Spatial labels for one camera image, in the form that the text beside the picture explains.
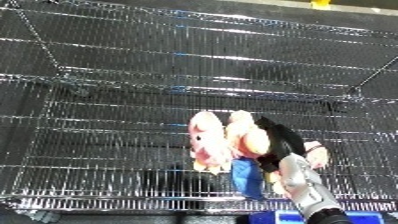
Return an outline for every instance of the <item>blue container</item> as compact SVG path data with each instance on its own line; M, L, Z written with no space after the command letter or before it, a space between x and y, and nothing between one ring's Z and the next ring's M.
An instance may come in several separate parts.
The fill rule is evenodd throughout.
M378 212L346 212L354 224L384 224ZM297 211L261 212L250 215L250 224L304 224Z

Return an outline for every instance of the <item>gray floor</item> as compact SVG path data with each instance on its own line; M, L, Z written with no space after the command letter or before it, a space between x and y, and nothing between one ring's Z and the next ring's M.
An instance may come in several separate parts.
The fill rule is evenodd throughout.
M336 12L319 12L304 9L282 8L277 6L252 5L235 2L218 2L211 0L198 1L158 1L138 0L131 3L128 0L115 0L117 3L127 3L137 6L148 6L157 8L181 9L221 14L241 14L251 17L287 20L303 23L314 23L344 27L355 27L365 29L376 29L383 31L398 31L396 17L369 16L362 14L346 14ZM393 95L391 90L378 93L382 96ZM242 223L242 219L234 216L190 216L181 217L143 217L143 216L98 216L98 215L65 215L61 224L73 223ZM29 223L27 217L4 214L0 216L0 223Z

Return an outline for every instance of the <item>wire rack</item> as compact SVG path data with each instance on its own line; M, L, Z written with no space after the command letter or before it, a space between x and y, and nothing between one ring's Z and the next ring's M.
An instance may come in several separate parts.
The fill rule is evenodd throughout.
M186 124L244 109L324 143L345 209L397 210L398 34L88 1L0 1L0 198L61 211L291 209L192 169Z

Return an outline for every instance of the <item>yellow object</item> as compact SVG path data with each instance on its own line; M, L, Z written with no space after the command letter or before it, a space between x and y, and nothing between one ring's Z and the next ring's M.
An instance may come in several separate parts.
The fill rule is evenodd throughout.
M330 1L331 0L312 0L311 6L313 9L330 10Z

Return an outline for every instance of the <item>pink plush toy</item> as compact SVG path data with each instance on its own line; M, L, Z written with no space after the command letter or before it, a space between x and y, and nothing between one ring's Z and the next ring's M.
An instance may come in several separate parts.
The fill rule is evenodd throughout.
M224 137L221 121L212 112L197 113L189 122L191 157L194 170L208 170L217 175L221 169L231 170L232 151Z

